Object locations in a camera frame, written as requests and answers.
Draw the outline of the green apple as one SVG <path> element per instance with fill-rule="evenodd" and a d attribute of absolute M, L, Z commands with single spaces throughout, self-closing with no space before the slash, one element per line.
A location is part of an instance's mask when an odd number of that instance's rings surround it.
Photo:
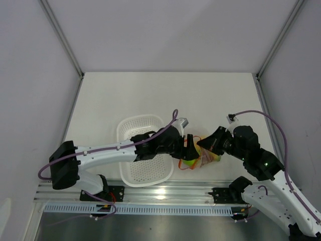
<path fill-rule="evenodd" d="M 201 149 L 197 149 L 197 152 L 198 152 L 198 154 L 199 154 L 198 158 L 193 159 L 193 160 L 190 160 L 190 161 L 182 160 L 182 162 L 183 162 L 185 165 L 189 166 L 189 167 L 194 166 L 194 165 L 197 163 L 197 161 L 200 159 L 201 153 L 202 153 Z"/>

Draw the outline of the clear orange zip bag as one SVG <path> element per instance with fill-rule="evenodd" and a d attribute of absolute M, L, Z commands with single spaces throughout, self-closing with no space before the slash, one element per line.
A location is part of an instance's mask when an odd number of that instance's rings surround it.
<path fill-rule="evenodd" d="M 187 165 L 185 165 L 183 162 L 182 162 L 182 159 L 179 160 L 179 163 L 178 163 L 178 168 L 180 170 L 195 170 L 197 168 L 202 168 L 204 167 L 205 165 L 209 165 L 209 164 L 212 164 L 212 163 L 217 163 L 217 162 L 220 162 L 221 161 L 221 156 L 219 155 L 216 155 L 214 153 L 211 153 L 201 147 L 199 147 L 197 145 L 197 141 L 199 140 L 202 140 L 203 139 L 203 136 L 197 136 L 197 135 L 194 135 L 193 136 L 194 138 L 194 144 L 195 144 L 195 147 L 196 149 L 201 149 L 202 153 L 201 153 L 201 157 L 200 159 L 197 161 L 197 163 L 192 166 L 192 167 L 189 167 Z"/>

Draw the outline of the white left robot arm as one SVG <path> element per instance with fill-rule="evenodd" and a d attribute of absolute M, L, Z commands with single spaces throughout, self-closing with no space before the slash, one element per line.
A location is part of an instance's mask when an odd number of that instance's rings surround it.
<path fill-rule="evenodd" d="M 112 163 L 152 160 L 165 154 L 188 161 L 199 157 L 193 135 L 184 138 L 174 126 L 97 149 L 77 147 L 73 141 L 66 141 L 49 158 L 52 187 L 55 190 L 76 187 L 102 201 L 109 194 L 106 178 L 101 174 L 90 174 L 88 169 Z"/>

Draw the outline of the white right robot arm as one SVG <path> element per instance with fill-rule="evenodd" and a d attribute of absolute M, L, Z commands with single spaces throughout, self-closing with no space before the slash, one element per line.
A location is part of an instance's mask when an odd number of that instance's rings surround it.
<path fill-rule="evenodd" d="M 285 177 L 284 165 L 273 153 L 261 148 L 258 135 L 250 126 L 238 126 L 232 131 L 218 127 L 197 144 L 216 155 L 229 154 L 241 160 L 247 172 L 272 192 L 269 196 L 240 177 L 231 184 L 232 201 L 245 201 L 256 207 L 274 221 L 289 240 L 320 240 L 320 212 L 306 198 L 297 198 L 300 190 Z"/>

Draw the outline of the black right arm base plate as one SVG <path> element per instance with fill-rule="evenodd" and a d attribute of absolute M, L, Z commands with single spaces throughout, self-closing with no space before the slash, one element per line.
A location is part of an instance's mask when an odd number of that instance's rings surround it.
<path fill-rule="evenodd" d="M 212 188 L 208 194 L 213 197 L 215 204 L 246 204 L 241 193 L 231 188 Z"/>

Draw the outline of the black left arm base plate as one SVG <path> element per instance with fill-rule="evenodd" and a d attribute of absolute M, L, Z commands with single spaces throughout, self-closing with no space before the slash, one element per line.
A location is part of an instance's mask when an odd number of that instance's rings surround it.
<path fill-rule="evenodd" d="M 81 191 L 80 201 L 99 201 L 104 199 L 108 202 L 123 202 L 125 187 L 124 186 L 109 186 L 109 191 L 102 191 L 98 194 L 88 195 L 85 191 Z"/>

